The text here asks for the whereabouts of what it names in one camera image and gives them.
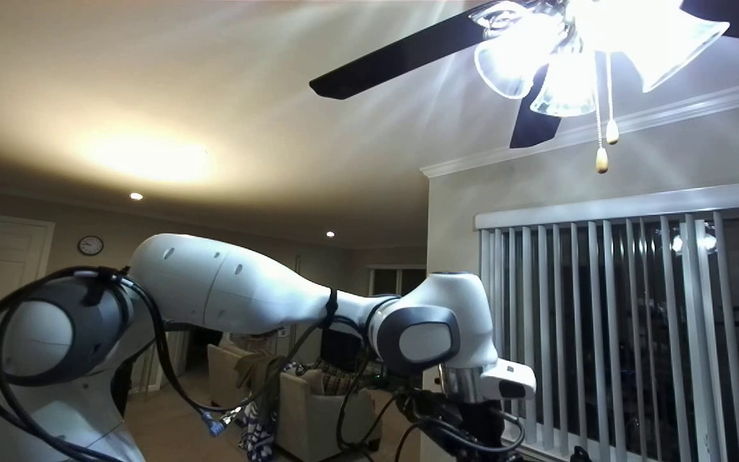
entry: white ceiling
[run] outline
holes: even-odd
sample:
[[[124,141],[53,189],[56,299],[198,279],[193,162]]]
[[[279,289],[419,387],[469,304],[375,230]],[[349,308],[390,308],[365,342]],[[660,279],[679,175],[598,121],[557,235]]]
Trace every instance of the white ceiling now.
[[[505,148],[516,106],[478,79],[469,52],[352,100],[307,79],[465,7],[0,0],[0,189],[311,243],[337,229],[352,248],[420,247],[424,172],[521,154]],[[615,72],[615,109],[635,129],[739,106],[736,38],[652,94],[623,61]],[[582,126],[565,121],[561,141],[584,141]]]

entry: robotic arm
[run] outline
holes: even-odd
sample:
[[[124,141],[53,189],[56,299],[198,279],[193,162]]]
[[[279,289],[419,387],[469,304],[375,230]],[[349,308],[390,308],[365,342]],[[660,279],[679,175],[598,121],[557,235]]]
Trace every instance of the robotic arm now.
[[[58,272],[0,302],[0,458],[143,458],[109,402],[109,376],[151,344],[157,322],[242,337],[311,320],[349,326],[392,371],[438,364],[461,425],[479,424],[503,384],[533,389],[528,366],[498,356],[474,275],[430,275],[397,299],[358,297],[233,243],[159,234],[134,252],[125,275]],[[424,429],[460,453],[437,425]]]

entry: window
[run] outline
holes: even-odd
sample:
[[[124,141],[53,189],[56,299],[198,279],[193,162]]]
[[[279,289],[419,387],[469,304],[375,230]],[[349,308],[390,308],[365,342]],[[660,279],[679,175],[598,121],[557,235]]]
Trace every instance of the window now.
[[[424,266],[372,266],[370,295],[405,295],[426,278]]]
[[[511,402],[525,444],[601,462],[739,458],[739,208],[603,210],[479,220],[499,353],[538,376]]]

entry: black cable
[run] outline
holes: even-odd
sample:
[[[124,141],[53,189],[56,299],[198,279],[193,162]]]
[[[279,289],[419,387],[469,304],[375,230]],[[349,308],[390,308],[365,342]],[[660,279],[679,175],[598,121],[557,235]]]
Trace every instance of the black cable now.
[[[366,444],[366,438],[375,433],[375,429],[380,425],[381,415],[390,411],[392,402],[396,402],[396,396],[390,396],[387,402],[378,411],[372,425],[370,425],[366,433],[358,438],[358,444]]]
[[[448,435],[448,438],[453,438],[457,444],[461,444],[461,446],[466,446],[466,449],[474,449],[474,452],[485,452],[485,453],[514,453],[521,444],[524,444],[524,425],[521,425],[521,421],[519,417],[514,417],[514,415],[507,415],[507,412],[503,412],[503,411],[493,411],[493,412],[498,412],[503,421],[507,421],[507,424],[514,424],[519,430],[521,430],[521,435],[519,435],[519,442],[514,442],[511,446],[490,446],[490,444],[479,444],[469,430],[465,430],[465,429],[460,429],[460,425],[453,425],[453,424],[448,424],[448,421],[443,421],[443,417],[437,417],[437,415],[424,415],[420,411],[419,411],[419,402],[424,402],[424,397],[434,397],[434,392],[424,392],[424,389],[408,389],[408,392],[403,392],[403,397],[397,399],[397,408],[399,408],[399,412],[411,421],[411,424],[416,424],[424,433],[434,433],[434,430],[438,430],[442,435]]]
[[[58,272],[52,272],[31,285],[22,285],[20,289],[4,295],[0,299],[0,315],[4,315],[0,320],[0,353],[3,353],[3,342],[4,342],[4,331],[7,331],[7,320],[9,315],[15,313],[15,308],[20,304],[22,295],[29,295],[31,289],[52,283],[52,279],[58,279],[58,278],[76,278],[80,272],[98,272],[98,269],[89,269],[89,266],[67,266],[67,269],[58,269]],[[53,446],[56,452],[72,456],[72,458],[107,458],[107,462],[115,462],[113,456],[102,453],[102,452],[95,452],[95,449],[88,449],[88,446],[80,446],[80,444],[72,444],[72,442],[63,442],[63,438],[56,438],[52,433],[45,433],[29,412],[26,408],[15,399],[7,380],[4,380],[4,371],[3,371],[3,356],[0,356],[0,389],[3,389],[3,397],[7,399],[9,412],[3,402],[0,402],[0,417],[4,417],[7,424],[12,424],[15,429],[45,442],[49,446]]]
[[[370,313],[366,313],[366,319],[365,319],[365,326],[356,329],[356,331],[361,334],[365,344],[372,344],[372,342],[370,342],[370,326],[372,326],[375,313],[378,313],[380,308],[385,308],[387,302],[392,302],[392,299],[397,299],[397,297],[381,297],[380,302],[375,302],[375,304],[370,308]]]
[[[326,320],[326,319],[322,319],[322,320],[319,320],[319,322],[312,322],[312,326],[307,326],[307,329],[302,331],[302,337],[290,346],[290,351],[286,351],[286,356],[279,362],[279,366],[271,370],[271,374],[263,380],[263,384],[261,384],[257,392],[247,396],[243,399],[239,399],[239,402],[230,406],[230,408],[215,408],[215,406],[202,406],[202,402],[193,399],[193,397],[188,396],[188,389],[179,384],[179,380],[176,380],[176,374],[175,374],[175,370],[172,370],[172,362],[168,362],[168,346],[166,346],[166,337],[163,337],[166,329],[163,329],[163,319],[161,319],[161,313],[159,313],[157,299],[154,299],[148,293],[143,293],[131,278],[124,278],[124,283],[125,283],[125,288],[131,288],[131,289],[143,299],[143,304],[148,304],[148,313],[151,313],[151,320],[154,320],[154,342],[157,342],[157,351],[159,351],[159,362],[161,362],[161,370],[163,370],[166,383],[176,389],[176,396],[179,396],[199,417],[225,415],[225,412],[230,412],[230,411],[236,411],[236,408],[243,408],[243,406],[254,402],[257,397],[261,397],[261,396],[271,387],[271,383],[279,376],[279,371],[295,360],[295,353],[297,353],[299,346],[307,342],[307,337]]]
[[[338,424],[337,424],[337,442],[338,442],[338,449],[340,452],[361,452],[358,444],[361,442],[346,442],[343,438],[343,417],[346,417],[346,406],[352,399],[354,392],[358,392],[358,383],[361,383],[361,374],[366,371],[366,364],[370,364],[370,351],[365,349],[361,351],[361,364],[358,370],[354,371],[354,380],[349,383],[346,392],[343,392],[343,399],[338,406]]]
[[[397,442],[397,449],[396,449],[396,462],[399,462],[403,444],[405,444],[405,438],[408,438],[416,429],[419,429],[419,424],[411,424],[411,425],[403,430],[403,435],[399,435],[399,442]]]

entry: wire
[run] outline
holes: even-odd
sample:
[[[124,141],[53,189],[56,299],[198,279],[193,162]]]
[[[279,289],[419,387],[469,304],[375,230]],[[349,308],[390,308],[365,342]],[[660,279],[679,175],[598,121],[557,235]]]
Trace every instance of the wire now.
[[[45,285],[45,283],[52,283],[52,279],[76,278],[76,275],[81,275],[81,272],[95,272],[95,275],[98,275],[100,269],[67,266],[67,269],[52,272],[52,275],[45,275],[45,278],[41,278],[41,279],[31,283],[31,285],[22,285],[20,289],[15,289],[15,293],[9,293],[9,295],[4,295],[4,297],[0,299],[0,315],[4,315],[4,319],[0,320],[0,392],[3,392],[3,397],[7,399],[7,406],[9,406],[9,411],[7,411],[7,408],[0,402],[0,417],[4,417],[7,424],[12,424],[15,429],[20,429],[20,430],[26,430],[26,433],[45,442],[49,446],[53,446],[56,452],[62,452],[62,453],[67,453],[67,456],[72,456],[72,458],[84,458],[84,462],[89,462],[89,458],[118,462],[115,456],[107,456],[107,453],[102,453],[102,452],[95,452],[95,449],[88,449],[88,446],[80,446],[80,444],[72,444],[72,442],[63,442],[63,438],[56,438],[56,435],[45,433],[45,430],[26,412],[26,408],[15,399],[15,396],[12,396],[12,389],[9,389],[7,380],[4,380],[4,370],[3,370],[3,342],[4,342],[4,331],[7,331],[7,322],[9,322],[12,313],[20,308],[20,299],[22,299],[31,289],[36,289],[36,288],[41,288],[41,285]]]
[[[525,438],[521,421],[507,415],[507,412],[503,412],[503,411],[493,411],[493,412],[498,412],[503,421],[514,424],[521,430],[519,442],[514,442],[511,446],[479,444],[474,438],[474,433],[460,429],[457,424],[448,424],[448,417],[443,417],[443,415],[434,415],[437,411],[434,412],[424,412],[419,406],[446,408],[446,397],[443,396],[426,392],[426,389],[405,389],[403,397],[397,399],[397,408],[424,433],[429,433],[429,435],[442,433],[442,435],[446,435],[446,438],[452,438],[452,442],[457,442],[457,444],[461,444],[461,446],[466,446],[473,452],[503,453],[505,456],[505,453],[514,453]]]
[[[403,435],[399,435],[399,442],[397,442],[397,449],[396,449],[396,462],[399,462],[403,444],[405,444],[405,438],[408,438],[416,429],[419,429],[419,424],[411,424],[411,425],[403,430]]]
[[[354,371],[354,380],[349,383],[349,387],[346,387],[346,392],[343,392],[343,399],[340,399],[340,408],[338,408],[337,442],[338,442],[338,449],[340,449],[340,452],[361,452],[358,444],[365,444],[361,438],[358,438],[358,442],[346,442],[346,438],[343,438],[346,406],[349,406],[352,396],[358,392],[361,374],[366,371],[366,364],[370,364],[370,351],[365,349],[361,353],[365,353],[365,356],[361,356],[361,364],[358,364],[358,370]]]
[[[370,456],[370,452],[365,449],[365,444],[366,444],[366,438],[375,433],[375,429],[380,425],[380,421],[381,421],[381,415],[390,411],[390,406],[396,402],[396,396],[390,396],[387,397],[387,402],[378,411],[378,415],[372,417],[372,425],[366,429],[366,433],[358,438],[358,442],[346,442],[346,444],[352,444],[352,446],[340,446],[340,442],[338,442],[338,446],[340,446],[340,452],[338,453],[333,453],[333,456],[326,456],[322,462],[333,462],[333,458],[340,458],[340,456],[346,456],[346,453],[354,453],[354,452],[361,452],[365,456]]]
[[[176,380],[176,374],[175,374],[175,366],[172,366],[172,362],[168,362],[166,337],[163,337],[163,319],[161,319],[161,313],[159,313],[157,299],[154,299],[147,289],[140,289],[131,278],[124,278],[124,283],[125,283],[125,288],[131,288],[131,289],[143,299],[143,304],[148,304],[148,313],[151,313],[151,320],[154,320],[154,334],[157,334],[154,342],[157,342],[157,351],[159,351],[159,362],[161,362],[161,370],[163,370],[166,383],[176,389],[176,396],[179,396],[202,421],[208,421],[210,415],[236,412],[239,408],[243,408],[243,406],[254,402],[257,397],[261,397],[261,396],[274,384],[274,380],[279,380],[279,371],[295,360],[295,353],[297,353],[299,346],[307,342],[307,337],[322,322],[322,320],[321,320],[321,322],[312,322],[312,326],[307,326],[307,329],[302,331],[302,337],[292,344],[292,349],[290,349],[286,356],[279,362],[279,366],[274,366],[274,370],[270,371],[270,376],[263,380],[263,384],[261,384],[257,392],[247,396],[243,399],[239,399],[239,402],[230,406],[230,408],[202,406],[202,402],[198,402],[198,399],[193,399],[193,397],[188,396],[188,389],[179,384],[179,380]]]

